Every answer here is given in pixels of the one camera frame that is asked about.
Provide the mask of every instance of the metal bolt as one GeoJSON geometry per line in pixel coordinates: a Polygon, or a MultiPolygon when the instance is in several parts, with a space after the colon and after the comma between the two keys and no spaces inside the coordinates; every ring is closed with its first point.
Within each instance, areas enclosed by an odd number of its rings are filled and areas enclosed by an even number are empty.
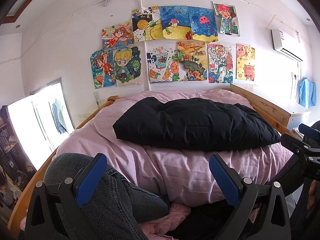
{"type": "Polygon", "coordinates": [[[274,185],[275,187],[280,187],[280,186],[281,186],[280,183],[277,182],[277,181],[275,181],[275,182],[273,183],[273,185],[274,185]]]}
{"type": "Polygon", "coordinates": [[[43,182],[42,182],[42,181],[38,181],[38,182],[36,183],[36,187],[41,187],[41,186],[42,186],[42,184],[43,184],[43,182]]]}
{"type": "Polygon", "coordinates": [[[244,181],[244,183],[246,183],[246,184],[251,184],[252,183],[252,180],[250,179],[250,178],[244,178],[243,179],[243,181],[244,181]]]}
{"type": "Polygon", "coordinates": [[[65,184],[70,184],[70,183],[72,183],[72,178],[66,178],[66,179],[64,180],[64,183],[65,183],[65,184]]]}

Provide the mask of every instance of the colorful poster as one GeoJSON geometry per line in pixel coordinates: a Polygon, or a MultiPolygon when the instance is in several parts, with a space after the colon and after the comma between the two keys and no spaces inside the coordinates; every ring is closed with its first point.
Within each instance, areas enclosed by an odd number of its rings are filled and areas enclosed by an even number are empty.
{"type": "Polygon", "coordinates": [[[147,53],[150,82],[179,81],[178,52],[161,46],[147,53]]]}
{"type": "Polygon", "coordinates": [[[237,75],[236,79],[254,81],[254,48],[236,44],[237,75]]]}
{"type": "Polygon", "coordinates": [[[232,83],[233,65],[231,46],[208,44],[209,83],[232,83]]]}
{"type": "Polygon", "coordinates": [[[102,29],[102,48],[119,49],[133,44],[132,22],[125,22],[102,29]]]}
{"type": "Polygon", "coordinates": [[[118,87],[143,83],[140,50],[137,46],[114,49],[113,57],[118,87]]]}
{"type": "Polygon", "coordinates": [[[90,57],[94,88],[116,84],[116,74],[111,50],[100,49],[90,57]]]}
{"type": "Polygon", "coordinates": [[[218,32],[214,10],[188,6],[193,40],[218,41],[218,32]]]}
{"type": "Polygon", "coordinates": [[[172,40],[191,40],[188,6],[159,6],[163,36],[172,40]]]}
{"type": "Polygon", "coordinates": [[[178,59],[183,64],[186,75],[183,81],[207,80],[207,55],[204,41],[177,42],[178,59]]]}
{"type": "Polygon", "coordinates": [[[221,17],[220,33],[240,36],[239,22],[235,6],[214,3],[216,15],[221,17]]]}
{"type": "Polygon", "coordinates": [[[134,42],[163,39],[159,6],[132,10],[134,42]]]}

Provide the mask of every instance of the air conditioner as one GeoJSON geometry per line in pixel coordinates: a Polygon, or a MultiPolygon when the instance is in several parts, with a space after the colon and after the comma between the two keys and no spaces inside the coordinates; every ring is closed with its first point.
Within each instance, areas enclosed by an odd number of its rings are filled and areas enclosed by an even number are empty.
{"type": "Polygon", "coordinates": [[[304,48],[302,45],[290,36],[288,33],[281,31],[279,29],[273,29],[272,31],[273,48],[292,58],[297,62],[302,62],[304,59],[304,48]]]}

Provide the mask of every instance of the wall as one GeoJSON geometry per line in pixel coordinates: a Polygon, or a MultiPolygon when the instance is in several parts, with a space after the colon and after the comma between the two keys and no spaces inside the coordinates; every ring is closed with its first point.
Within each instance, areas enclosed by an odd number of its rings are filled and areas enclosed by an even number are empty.
{"type": "MultiPolygon", "coordinates": [[[[131,87],[109,87],[95,90],[90,67],[91,54],[101,49],[101,29],[129,20],[131,10],[139,7],[139,0],[109,0],[106,7],[103,6],[103,3],[96,4],[69,17],[43,35],[65,17],[97,1],[99,0],[56,0],[25,29],[22,35],[21,66],[25,95],[62,77],[66,101],[75,125],[78,125],[84,117],[95,110],[93,92],[99,92],[100,104],[102,104],[108,96],[128,96],[142,92],[146,88],[145,83],[131,87]]],[[[143,6],[181,4],[213,8],[212,1],[236,6],[241,36],[230,37],[219,34],[221,42],[229,42],[234,46],[234,71],[235,43],[250,44],[256,49],[255,83],[267,86],[275,96],[284,94],[289,98],[292,85],[291,72],[296,71],[296,64],[293,60],[273,50],[271,29],[280,28],[293,37],[297,37],[293,31],[278,20],[274,19],[271,22],[272,16],[269,14],[239,0],[143,0],[143,6]]],[[[299,31],[301,36],[308,41],[306,26],[279,0],[247,1],[277,15],[299,31]]],[[[217,25],[220,26],[219,18],[217,18],[217,25]]],[[[147,48],[152,49],[161,43],[174,46],[175,42],[172,40],[148,41],[147,48]]],[[[310,48],[303,41],[302,43],[306,51],[302,76],[311,77],[310,48]]],[[[138,47],[143,55],[143,43],[138,43],[138,47]]],[[[145,57],[142,57],[142,63],[145,66],[145,57]]],[[[210,90],[222,86],[228,85],[209,84],[208,82],[176,82],[174,84],[151,84],[151,89],[210,90]]]]}
{"type": "Polygon", "coordinates": [[[24,98],[21,79],[21,36],[0,36],[0,107],[24,98]]]}
{"type": "Polygon", "coordinates": [[[315,26],[308,26],[308,33],[310,37],[311,54],[312,54],[312,82],[316,83],[316,93],[318,95],[317,103],[311,107],[308,122],[320,120],[320,33],[315,26]]]}

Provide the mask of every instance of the jeans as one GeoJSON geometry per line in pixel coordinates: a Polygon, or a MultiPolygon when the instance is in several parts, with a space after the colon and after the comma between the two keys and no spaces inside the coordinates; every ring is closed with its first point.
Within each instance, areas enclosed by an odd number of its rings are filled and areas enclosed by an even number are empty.
{"type": "MultiPolygon", "coordinates": [[[[82,154],[62,154],[49,165],[44,183],[57,184],[67,177],[74,178],[92,159],[82,154]]],[[[68,237],[76,240],[62,205],[56,205],[68,237]]],[[[165,197],[129,183],[111,166],[107,167],[90,201],[81,207],[103,240],[148,240],[138,224],[164,217],[169,209],[170,204],[165,197]]]]}

